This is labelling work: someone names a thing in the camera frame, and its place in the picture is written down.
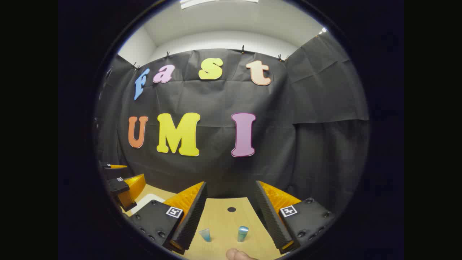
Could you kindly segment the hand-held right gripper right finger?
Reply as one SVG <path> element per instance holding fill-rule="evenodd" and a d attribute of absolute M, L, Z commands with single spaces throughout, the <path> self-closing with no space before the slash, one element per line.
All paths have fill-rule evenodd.
<path fill-rule="evenodd" d="M 267 231 L 281 254 L 309 246 L 336 219 L 315 199 L 297 199 L 262 181 L 256 181 L 256 199 Z"/>

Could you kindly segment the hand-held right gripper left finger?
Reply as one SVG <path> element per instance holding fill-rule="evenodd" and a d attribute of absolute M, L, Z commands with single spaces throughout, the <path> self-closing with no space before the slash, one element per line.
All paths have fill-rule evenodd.
<path fill-rule="evenodd" d="M 165 202 L 150 200 L 129 220 L 151 243 L 183 255 L 195 236 L 206 198 L 206 182 L 200 182 Z"/>

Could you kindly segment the white suitcase with grey lining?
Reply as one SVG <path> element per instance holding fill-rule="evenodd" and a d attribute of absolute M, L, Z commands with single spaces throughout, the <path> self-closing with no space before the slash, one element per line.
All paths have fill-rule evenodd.
<path fill-rule="evenodd" d="M 142 199 L 140 199 L 140 201 L 136 203 L 136 206 L 134 208 L 130 210 L 131 214 L 132 215 L 135 214 L 137 211 L 142 209 L 144 206 L 146 206 L 147 204 L 150 204 L 151 201 L 153 200 L 157 202 L 161 202 L 161 203 L 165 202 L 165 199 L 162 199 L 161 197 L 155 194 L 147 194 Z"/>

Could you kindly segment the black backdrop cloth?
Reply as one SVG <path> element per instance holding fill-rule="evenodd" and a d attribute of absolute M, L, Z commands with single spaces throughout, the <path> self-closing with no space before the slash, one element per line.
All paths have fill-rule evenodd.
<path fill-rule="evenodd" d="M 204 181 L 210 198 L 254 207 L 256 181 L 335 213 L 351 200 L 370 122 L 357 70 L 331 34 L 284 62 L 205 49 L 138 71 L 122 58 L 111 66 L 94 117 L 100 162 L 174 193 Z"/>

